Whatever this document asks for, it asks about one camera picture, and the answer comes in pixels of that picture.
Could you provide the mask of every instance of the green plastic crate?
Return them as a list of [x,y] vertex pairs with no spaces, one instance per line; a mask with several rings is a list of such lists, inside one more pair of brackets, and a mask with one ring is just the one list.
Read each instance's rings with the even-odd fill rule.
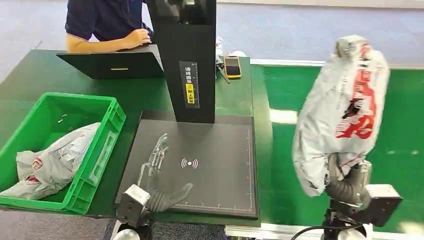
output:
[[114,97],[54,92],[43,94],[0,150],[0,192],[18,182],[18,152],[44,150],[75,129],[97,122],[101,124],[75,178],[67,187],[40,200],[0,197],[0,206],[29,211],[86,214],[126,118]]

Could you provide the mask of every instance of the laptop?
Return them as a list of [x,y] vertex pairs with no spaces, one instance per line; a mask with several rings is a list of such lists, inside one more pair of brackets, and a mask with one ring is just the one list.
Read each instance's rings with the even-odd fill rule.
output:
[[158,46],[117,52],[57,53],[59,58],[95,80],[163,78]]

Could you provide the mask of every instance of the yellow handheld device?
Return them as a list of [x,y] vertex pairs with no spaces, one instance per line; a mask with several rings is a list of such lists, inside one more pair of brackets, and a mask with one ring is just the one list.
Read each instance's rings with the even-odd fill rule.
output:
[[225,75],[229,79],[240,78],[242,70],[240,69],[240,62],[238,56],[225,56],[224,57]]

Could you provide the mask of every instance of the person's arm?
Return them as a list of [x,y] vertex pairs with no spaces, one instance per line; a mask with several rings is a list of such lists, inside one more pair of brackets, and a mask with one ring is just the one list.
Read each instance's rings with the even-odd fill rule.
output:
[[69,53],[115,52],[122,49],[132,49],[146,43],[151,43],[151,41],[149,32],[145,29],[136,29],[121,39],[100,42],[90,42],[69,33],[66,34],[66,49]]
[[66,14],[66,49],[70,53],[114,52],[149,43],[149,32],[136,29],[122,39],[89,42],[98,17],[94,0],[68,0]]

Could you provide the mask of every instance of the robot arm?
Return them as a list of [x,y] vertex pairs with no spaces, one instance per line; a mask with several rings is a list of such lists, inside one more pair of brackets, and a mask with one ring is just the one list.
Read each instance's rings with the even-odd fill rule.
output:
[[169,149],[167,139],[166,133],[159,138],[149,160],[141,166],[137,183],[122,194],[116,216],[123,224],[113,240],[150,239],[151,214],[163,212],[189,195],[193,187],[191,183],[172,195],[159,185],[162,163]]
[[313,229],[324,229],[322,240],[367,239],[364,225],[384,226],[402,201],[391,185],[369,184],[369,161],[356,164],[343,180],[338,180],[338,156],[333,153],[328,157],[328,171],[325,191],[331,199],[322,226],[306,228],[292,240]]

